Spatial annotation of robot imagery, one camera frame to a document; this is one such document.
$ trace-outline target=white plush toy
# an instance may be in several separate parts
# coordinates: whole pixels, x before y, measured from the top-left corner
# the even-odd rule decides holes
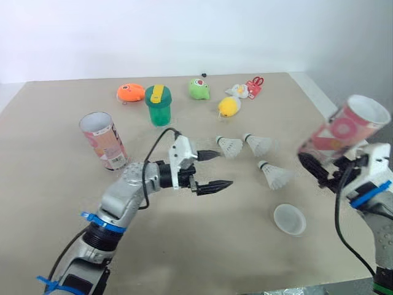
[[[231,89],[226,90],[225,93],[238,98],[247,98],[248,87],[246,84],[235,84]]]

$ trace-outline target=pink can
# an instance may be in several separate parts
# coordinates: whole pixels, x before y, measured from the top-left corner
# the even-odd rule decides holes
[[[127,164],[128,158],[122,140],[109,114],[87,114],[80,120],[79,127],[105,168],[116,170]]]
[[[326,165],[381,129],[391,120],[383,106],[371,98],[351,95],[346,104],[322,124],[299,149]]]

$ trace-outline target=blue zip tie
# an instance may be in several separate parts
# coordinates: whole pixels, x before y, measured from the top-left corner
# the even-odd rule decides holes
[[[46,291],[44,293],[44,295],[48,295],[48,294],[52,293],[54,290],[63,290],[63,291],[67,291],[67,292],[74,294],[74,295],[86,295],[85,293],[83,293],[82,291],[79,291],[78,289],[68,287],[68,286],[59,286],[58,281],[50,281],[47,278],[44,278],[40,275],[37,277],[37,280],[44,282],[44,284],[48,286],[48,291]]]
[[[365,193],[363,196],[359,197],[358,199],[353,200],[349,204],[352,206],[352,208],[357,209],[358,207],[363,205],[365,202],[369,201],[370,199],[372,199],[373,197],[378,195],[380,192],[386,191],[391,184],[392,184],[392,181],[388,180],[385,183],[382,183],[379,187],[376,187],[376,188],[370,190],[369,192]]]
[[[97,215],[89,212],[82,212],[81,217],[84,217],[87,221],[91,221],[99,226],[105,227],[107,230],[110,230],[112,232],[118,232],[120,234],[124,233],[127,228],[126,227],[119,227],[119,226],[114,226],[113,224],[109,224],[102,219],[100,219]]]

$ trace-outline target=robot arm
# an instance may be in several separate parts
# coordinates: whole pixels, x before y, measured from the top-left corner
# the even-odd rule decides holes
[[[107,188],[95,214],[82,213],[90,224],[72,241],[56,262],[49,279],[38,277],[46,284],[45,294],[101,295],[110,275],[108,265],[116,247],[147,196],[161,188],[191,188],[197,195],[212,194],[232,184],[213,181],[200,186],[194,180],[196,160],[209,160],[220,155],[214,151],[195,151],[182,135],[169,149],[170,164],[131,163],[121,177]]]
[[[353,167],[341,196],[357,210],[371,228],[375,239],[377,270],[374,276],[376,294],[393,294],[393,174],[390,171],[389,144],[368,144],[358,147],[356,159],[345,157],[334,165],[338,170],[329,178],[329,173],[309,154],[298,155],[302,165],[317,178],[320,187],[328,187],[337,193],[338,184],[348,167]]]

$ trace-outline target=green frog toy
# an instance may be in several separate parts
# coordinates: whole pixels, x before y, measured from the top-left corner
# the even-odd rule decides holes
[[[210,99],[210,87],[201,79],[192,79],[190,81],[189,92],[194,100]]]

